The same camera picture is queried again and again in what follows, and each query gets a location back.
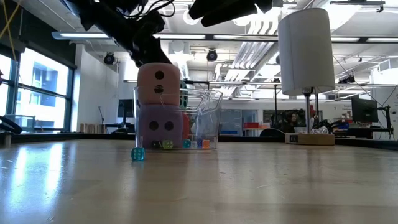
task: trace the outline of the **clear plastic container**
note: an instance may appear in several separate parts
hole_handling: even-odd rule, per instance
[[[134,89],[136,147],[145,149],[215,149],[223,94],[181,89],[179,95],[159,94],[159,102],[143,103],[145,87]],[[167,105],[175,102],[180,105]]]

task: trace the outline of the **ceiling light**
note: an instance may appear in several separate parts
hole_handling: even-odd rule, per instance
[[[209,82],[210,84],[242,85],[243,82]]]
[[[398,42],[398,37],[371,37],[367,42]]]
[[[154,34],[153,36],[164,40],[203,40],[206,38],[204,34]]]
[[[61,32],[52,32],[52,36],[56,40],[81,40],[81,39],[109,39],[106,34],[102,33],[61,33]]]
[[[330,4],[360,6],[380,6],[385,3],[385,1],[330,1]]]
[[[277,35],[214,35],[215,40],[278,42]]]
[[[332,42],[357,42],[359,37],[332,37]]]

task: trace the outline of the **wooden table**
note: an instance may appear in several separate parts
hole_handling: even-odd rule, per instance
[[[0,149],[0,223],[397,223],[398,153],[220,143],[131,162],[133,141]]]

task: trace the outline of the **small die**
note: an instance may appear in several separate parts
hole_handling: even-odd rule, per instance
[[[203,140],[203,148],[204,149],[210,148],[210,140]]]
[[[173,148],[173,141],[171,140],[164,140],[162,142],[163,148],[164,149],[172,149]]]
[[[161,149],[162,148],[162,143],[160,141],[152,141],[150,144],[152,149]]]
[[[134,161],[143,161],[145,159],[145,149],[141,147],[135,147],[132,149],[131,159]]]
[[[182,142],[182,147],[184,148],[184,149],[189,149],[189,148],[191,148],[191,140],[184,140],[183,142]]]
[[[197,142],[195,142],[195,141],[191,142],[191,148],[192,149],[197,149],[198,148]]]
[[[197,145],[198,145],[198,149],[201,149],[203,147],[203,140],[202,139],[198,139],[197,140]]]

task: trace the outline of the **metal stand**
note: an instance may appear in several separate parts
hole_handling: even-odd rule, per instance
[[[305,94],[305,123],[307,124],[307,134],[311,132],[310,96],[311,94]]]
[[[274,121],[274,125],[277,124],[278,122],[278,109],[277,109],[277,99],[276,99],[276,85],[275,85],[275,121]]]
[[[318,97],[318,93],[315,94],[315,109],[316,109],[316,115],[319,116],[319,97]]]

